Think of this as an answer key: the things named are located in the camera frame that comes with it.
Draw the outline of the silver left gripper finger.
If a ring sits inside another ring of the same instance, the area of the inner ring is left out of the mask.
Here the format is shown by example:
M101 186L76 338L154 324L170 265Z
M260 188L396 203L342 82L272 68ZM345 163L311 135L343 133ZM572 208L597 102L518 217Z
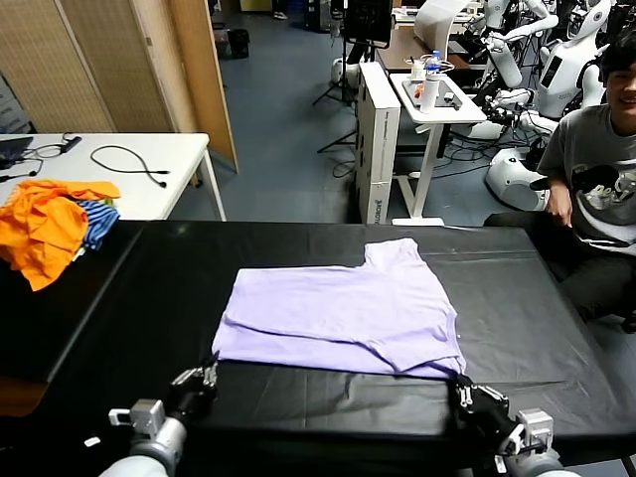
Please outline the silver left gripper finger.
M219 353L214 352L202 365L203 368L203 384L209 389L214 389L218 379L218 361Z
M172 382L172 389L200 389L207 383L206 372L203 368L192 368L183 371Z

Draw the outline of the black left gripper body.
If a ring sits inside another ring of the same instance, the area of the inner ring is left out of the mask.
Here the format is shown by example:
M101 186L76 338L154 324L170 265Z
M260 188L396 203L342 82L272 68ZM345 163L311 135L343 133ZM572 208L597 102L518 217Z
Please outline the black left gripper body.
M171 384L166 400L166 414L181 422L194 422L205 417L217 397L215 386L194 380Z

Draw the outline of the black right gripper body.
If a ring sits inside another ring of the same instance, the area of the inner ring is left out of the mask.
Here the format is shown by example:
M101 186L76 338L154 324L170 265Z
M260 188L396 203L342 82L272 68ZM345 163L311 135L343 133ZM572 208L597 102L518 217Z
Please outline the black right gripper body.
M507 401L460 405L458 416L467 428L478 434L490 450L519 450L521 425L509 417Z

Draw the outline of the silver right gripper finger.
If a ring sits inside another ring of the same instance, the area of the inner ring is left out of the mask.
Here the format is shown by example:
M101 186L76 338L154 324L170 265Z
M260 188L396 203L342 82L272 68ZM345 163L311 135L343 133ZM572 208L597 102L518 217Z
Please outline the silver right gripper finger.
M472 402L491 403L495 405L503 405L507 402L507 397L489 386L472 386L471 387Z
M465 375L457 375L455 380L455 391L461 407L470 407L473 404L472 389L473 381Z

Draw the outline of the person right hand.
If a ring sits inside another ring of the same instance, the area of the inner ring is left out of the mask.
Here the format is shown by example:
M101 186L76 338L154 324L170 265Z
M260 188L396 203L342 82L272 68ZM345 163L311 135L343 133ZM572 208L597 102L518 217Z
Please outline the person right hand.
M572 228L572 203L567 187L550 188L546 212L560 226Z

